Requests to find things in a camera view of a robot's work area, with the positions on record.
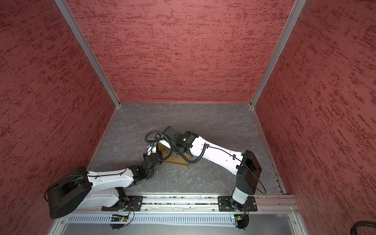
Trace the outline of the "aluminium corner post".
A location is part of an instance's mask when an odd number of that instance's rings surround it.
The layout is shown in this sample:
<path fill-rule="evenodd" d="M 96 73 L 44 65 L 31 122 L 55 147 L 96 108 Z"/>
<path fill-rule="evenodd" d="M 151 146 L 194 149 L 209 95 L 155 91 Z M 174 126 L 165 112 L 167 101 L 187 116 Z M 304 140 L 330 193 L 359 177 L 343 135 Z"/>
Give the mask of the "aluminium corner post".
<path fill-rule="evenodd" d="M 74 18 L 68 4 L 64 0 L 55 0 L 54 1 L 62 13 L 64 19 L 68 23 L 72 33 L 74 34 L 75 38 L 77 39 L 78 43 L 80 44 L 81 48 L 83 49 L 85 55 L 87 56 L 89 62 L 91 63 L 92 67 L 94 68 L 96 74 L 98 75 L 99 79 L 101 80 L 105 90 L 107 91 L 108 95 L 112 99 L 113 103 L 115 104 L 116 108 L 120 107 L 121 101 L 118 98 L 115 90 L 113 89 L 110 81 L 108 80 L 104 70 L 102 69 L 98 59 L 96 58 L 93 50 L 91 49 L 87 39 L 85 38 L 82 30 L 80 29 L 76 19 Z"/>
<path fill-rule="evenodd" d="M 251 109 L 254 109 L 255 106 L 256 106 L 256 103 L 257 101 L 259 100 L 260 96 L 261 96 L 261 93 L 275 67 L 275 65 L 277 64 L 278 62 L 278 59 L 294 29 L 294 26 L 299 18 L 299 15 L 301 14 L 302 10 L 303 10 L 303 7 L 306 3 L 306 0 L 296 0 L 294 5 L 293 5 L 293 8 L 291 10 L 291 13 L 286 21 L 286 24 L 283 28 L 283 31 L 279 37 L 279 40 L 276 44 L 276 47 L 272 53 L 272 56 L 270 58 L 270 61 L 264 71 L 264 74 L 261 78 L 261 81 L 256 89 L 256 92 L 252 98 L 252 101 L 250 103 L 250 107 Z"/>

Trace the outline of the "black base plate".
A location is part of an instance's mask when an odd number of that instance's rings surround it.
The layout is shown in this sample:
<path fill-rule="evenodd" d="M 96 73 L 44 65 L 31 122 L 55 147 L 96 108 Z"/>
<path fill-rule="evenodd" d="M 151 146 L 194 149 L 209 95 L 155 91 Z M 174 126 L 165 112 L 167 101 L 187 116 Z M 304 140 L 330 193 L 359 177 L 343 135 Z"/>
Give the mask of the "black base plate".
<path fill-rule="evenodd" d="M 111 207 L 102 206 L 104 212 L 139 212 L 143 203 L 143 196 L 128 196 L 127 198 L 121 198 Z"/>
<path fill-rule="evenodd" d="M 235 201 L 231 196 L 219 196 L 218 207 L 220 212 L 257 212 L 256 200 L 249 196 L 244 204 Z"/>

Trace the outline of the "aluminium front rail frame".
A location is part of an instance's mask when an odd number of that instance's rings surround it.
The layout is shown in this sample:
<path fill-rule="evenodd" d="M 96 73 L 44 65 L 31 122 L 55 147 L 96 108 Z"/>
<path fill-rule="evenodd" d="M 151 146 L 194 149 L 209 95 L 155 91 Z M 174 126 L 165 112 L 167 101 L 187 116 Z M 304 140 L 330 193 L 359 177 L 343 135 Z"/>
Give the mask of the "aluminium front rail frame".
<path fill-rule="evenodd" d="M 143 196 L 141 214 L 240 214 L 219 211 L 215 194 L 131 194 Z M 249 224 L 243 229 L 234 226 L 192 226 L 130 224 L 112 230 L 109 224 L 68 224 L 73 214 L 115 214 L 100 208 L 80 209 L 55 221 L 52 235 L 305 235 L 306 227 L 292 195 L 256 195 L 258 211 L 248 212 Z"/>

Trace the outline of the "brown cardboard box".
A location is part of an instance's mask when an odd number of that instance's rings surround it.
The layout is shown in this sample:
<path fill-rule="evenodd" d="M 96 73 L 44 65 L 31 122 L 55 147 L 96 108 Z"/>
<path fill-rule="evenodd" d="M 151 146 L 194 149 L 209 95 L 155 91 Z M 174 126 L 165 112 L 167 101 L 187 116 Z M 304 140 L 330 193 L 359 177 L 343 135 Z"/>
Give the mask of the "brown cardboard box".
<path fill-rule="evenodd" d="M 162 158 L 166 158 L 171 152 L 171 149 L 167 148 L 165 145 L 158 143 L 158 150 L 162 153 Z M 189 163 L 186 162 L 180 155 L 177 155 L 175 152 L 164 161 L 164 163 L 178 166 L 188 166 Z"/>

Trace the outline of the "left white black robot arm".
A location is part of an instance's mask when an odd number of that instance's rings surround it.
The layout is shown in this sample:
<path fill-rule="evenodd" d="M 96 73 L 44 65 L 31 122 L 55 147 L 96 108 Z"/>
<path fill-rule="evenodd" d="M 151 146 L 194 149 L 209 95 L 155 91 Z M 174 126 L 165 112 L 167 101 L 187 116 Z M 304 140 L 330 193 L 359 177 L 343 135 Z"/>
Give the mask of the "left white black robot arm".
<path fill-rule="evenodd" d="M 78 167 L 54 182 L 45 193 L 51 219 L 62 218 L 76 209 L 102 207 L 104 211 L 123 210 L 128 200 L 124 189 L 154 176 L 162 164 L 162 153 L 144 154 L 140 165 L 123 170 L 94 172 Z"/>

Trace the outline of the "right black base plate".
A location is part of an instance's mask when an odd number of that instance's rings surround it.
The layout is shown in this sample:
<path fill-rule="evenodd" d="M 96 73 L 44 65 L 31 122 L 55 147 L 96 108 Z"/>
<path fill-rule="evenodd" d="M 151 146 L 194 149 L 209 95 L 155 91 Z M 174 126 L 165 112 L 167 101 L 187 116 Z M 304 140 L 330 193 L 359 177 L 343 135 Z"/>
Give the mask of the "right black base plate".
<path fill-rule="evenodd" d="M 235 201 L 231 196 L 219 196 L 218 207 L 220 212 L 257 212 L 256 200 L 249 196 L 244 204 Z"/>

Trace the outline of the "right aluminium corner post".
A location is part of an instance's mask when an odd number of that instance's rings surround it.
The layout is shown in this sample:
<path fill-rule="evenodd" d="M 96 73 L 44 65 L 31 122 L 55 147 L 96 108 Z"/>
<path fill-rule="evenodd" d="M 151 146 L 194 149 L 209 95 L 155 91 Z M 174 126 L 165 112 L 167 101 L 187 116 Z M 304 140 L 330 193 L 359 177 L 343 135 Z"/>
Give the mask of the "right aluminium corner post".
<path fill-rule="evenodd" d="M 261 78 L 261 81 L 256 89 L 256 92 L 252 98 L 252 101 L 250 103 L 250 107 L 251 109 L 254 109 L 255 106 L 256 106 L 256 103 L 257 101 L 259 100 L 260 96 L 261 96 L 261 93 L 275 67 L 275 65 L 277 64 L 278 62 L 278 59 L 294 29 L 294 26 L 299 18 L 299 15 L 301 14 L 302 10 L 303 10 L 303 7 L 306 3 L 306 0 L 296 0 L 294 5 L 293 5 L 293 8 L 291 10 L 291 13 L 286 21 L 286 24 L 283 28 L 283 31 L 279 37 L 279 40 L 276 44 L 276 47 L 272 53 L 272 56 L 270 58 L 270 61 L 264 71 L 264 74 Z"/>

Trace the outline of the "left aluminium corner post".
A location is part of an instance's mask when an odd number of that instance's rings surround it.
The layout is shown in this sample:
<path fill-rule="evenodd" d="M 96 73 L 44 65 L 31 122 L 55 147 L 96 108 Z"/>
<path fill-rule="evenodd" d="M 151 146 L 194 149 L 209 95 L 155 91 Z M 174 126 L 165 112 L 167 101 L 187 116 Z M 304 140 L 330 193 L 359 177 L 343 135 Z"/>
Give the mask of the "left aluminium corner post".
<path fill-rule="evenodd" d="M 104 70 L 102 69 L 98 59 L 96 58 L 93 50 L 91 49 L 87 39 L 85 38 L 82 30 L 80 29 L 76 19 L 74 18 L 68 4 L 64 0 L 55 0 L 54 1 L 62 13 L 64 19 L 68 23 L 72 33 L 74 34 L 75 38 L 77 39 L 78 43 L 80 44 L 81 48 L 83 49 L 85 55 L 87 56 L 89 62 L 91 63 L 92 67 L 94 68 L 96 74 L 98 75 L 99 79 L 101 80 L 105 90 L 107 91 L 108 95 L 112 99 L 113 103 L 115 104 L 116 108 L 120 107 L 121 101 L 118 98 L 115 90 L 113 89 L 110 81 L 108 80 Z"/>

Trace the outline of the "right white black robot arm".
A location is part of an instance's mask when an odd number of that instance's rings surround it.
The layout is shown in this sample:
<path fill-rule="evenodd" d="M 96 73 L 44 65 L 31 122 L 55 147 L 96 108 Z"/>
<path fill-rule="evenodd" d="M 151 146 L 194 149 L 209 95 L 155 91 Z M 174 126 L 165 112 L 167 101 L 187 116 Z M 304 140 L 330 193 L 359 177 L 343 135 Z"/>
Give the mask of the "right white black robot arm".
<path fill-rule="evenodd" d="M 262 168 L 253 152 L 244 153 L 225 149 L 215 145 L 196 133 L 187 131 L 185 134 L 168 126 L 158 137 L 159 143 L 168 148 L 168 155 L 181 157 L 188 164 L 195 164 L 201 159 L 213 162 L 236 177 L 236 184 L 228 203 L 222 202 L 233 211 L 247 211 L 248 198 L 263 186 L 259 180 Z"/>

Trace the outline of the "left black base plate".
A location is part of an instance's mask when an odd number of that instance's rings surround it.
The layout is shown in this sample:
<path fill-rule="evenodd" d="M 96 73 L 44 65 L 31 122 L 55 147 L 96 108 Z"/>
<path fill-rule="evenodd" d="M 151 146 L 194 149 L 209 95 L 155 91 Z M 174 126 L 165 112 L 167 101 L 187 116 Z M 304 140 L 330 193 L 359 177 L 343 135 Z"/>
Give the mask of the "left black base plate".
<path fill-rule="evenodd" d="M 121 198 L 111 207 L 102 206 L 104 212 L 139 212 L 143 203 L 143 196 L 128 196 L 127 198 Z"/>

